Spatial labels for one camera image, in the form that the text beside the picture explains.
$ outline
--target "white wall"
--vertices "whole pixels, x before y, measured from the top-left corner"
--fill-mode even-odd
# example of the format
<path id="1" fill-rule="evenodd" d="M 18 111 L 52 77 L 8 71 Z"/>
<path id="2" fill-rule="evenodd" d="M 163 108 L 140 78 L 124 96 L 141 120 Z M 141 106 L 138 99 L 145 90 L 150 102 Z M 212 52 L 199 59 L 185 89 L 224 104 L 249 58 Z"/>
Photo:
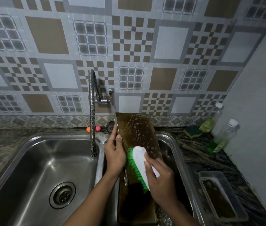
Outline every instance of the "white wall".
<path id="1" fill-rule="evenodd" d="M 224 100 L 213 133 L 229 119 L 240 124 L 225 151 L 266 206 L 266 36 Z"/>

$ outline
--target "forearm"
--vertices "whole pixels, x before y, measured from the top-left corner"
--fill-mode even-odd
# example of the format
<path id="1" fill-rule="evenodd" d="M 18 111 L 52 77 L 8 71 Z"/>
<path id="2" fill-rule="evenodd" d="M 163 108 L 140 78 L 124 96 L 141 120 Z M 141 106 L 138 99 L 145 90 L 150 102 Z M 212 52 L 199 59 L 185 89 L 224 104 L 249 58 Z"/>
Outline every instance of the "forearm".
<path id="1" fill-rule="evenodd" d="M 180 201 L 168 208 L 165 212 L 176 226 L 200 226 L 198 221 L 187 212 Z"/>
<path id="2" fill-rule="evenodd" d="M 103 218 L 106 202 L 117 177 L 105 174 L 63 226 L 96 226 Z"/>

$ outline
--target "stainless steel sink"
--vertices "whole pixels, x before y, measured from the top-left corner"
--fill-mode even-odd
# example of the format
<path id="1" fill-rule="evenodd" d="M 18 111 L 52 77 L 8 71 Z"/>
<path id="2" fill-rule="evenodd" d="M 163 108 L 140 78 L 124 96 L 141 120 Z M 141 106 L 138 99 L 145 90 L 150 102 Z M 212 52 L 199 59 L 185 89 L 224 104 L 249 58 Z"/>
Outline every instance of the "stainless steel sink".
<path id="1" fill-rule="evenodd" d="M 90 135 L 46 134 L 25 143 L 0 175 L 0 225 L 62 225 L 106 171 L 108 134 L 96 134 L 98 155 L 90 156 Z M 204 225 L 203 209 L 176 141 L 157 132 L 165 163 L 175 173 L 176 192 Z M 117 225 L 119 181 L 107 203 L 103 225 Z M 159 211 L 161 225 L 168 221 Z"/>

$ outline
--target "green bristles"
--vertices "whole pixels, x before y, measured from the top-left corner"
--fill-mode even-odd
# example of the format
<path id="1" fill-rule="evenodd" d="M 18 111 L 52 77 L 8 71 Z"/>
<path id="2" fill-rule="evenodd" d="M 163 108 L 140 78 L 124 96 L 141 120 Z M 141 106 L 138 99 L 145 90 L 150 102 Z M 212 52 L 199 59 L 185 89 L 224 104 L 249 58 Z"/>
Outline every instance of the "green bristles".
<path id="1" fill-rule="evenodd" d="M 149 189 L 146 186 L 146 183 L 144 182 L 144 179 L 142 178 L 138 167 L 136 166 L 134 159 L 133 159 L 133 148 L 129 148 L 128 149 L 128 154 L 127 154 L 127 158 L 128 158 L 128 162 L 131 165 L 131 167 L 133 168 L 133 170 L 135 171 L 135 174 L 137 176 L 137 179 L 141 182 L 142 187 L 143 187 L 143 192 L 146 193 Z"/>

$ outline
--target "hand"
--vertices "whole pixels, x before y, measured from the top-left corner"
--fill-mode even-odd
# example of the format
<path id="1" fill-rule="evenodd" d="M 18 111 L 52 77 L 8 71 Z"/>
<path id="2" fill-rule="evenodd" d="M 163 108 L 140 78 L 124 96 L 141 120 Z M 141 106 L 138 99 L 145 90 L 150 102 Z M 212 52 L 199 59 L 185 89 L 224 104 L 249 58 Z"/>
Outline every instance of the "hand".
<path id="1" fill-rule="evenodd" d="M 152 159 L 147 153 L 144 154 L 146 161 L 146 176 L 149 182 L 149 188 L 154 201 L 160 205 L 163 210 L 178 206 L 178 199 L 175 189 L 174 173 L 161 159 Z M 153 166 L 160 174 L 157 178 L 153 172 Z"/>
<path id="2" fill-rule="evenodd" d="M 123 141 L 121 135 L 117 135 L 117 125 L 114 125 L 113 131 L 105 145 L 105 154 L 107 159 L 107 171 L 108 175 L 117 178 L 126 163 L 126 154 L 123 149 Z"/>

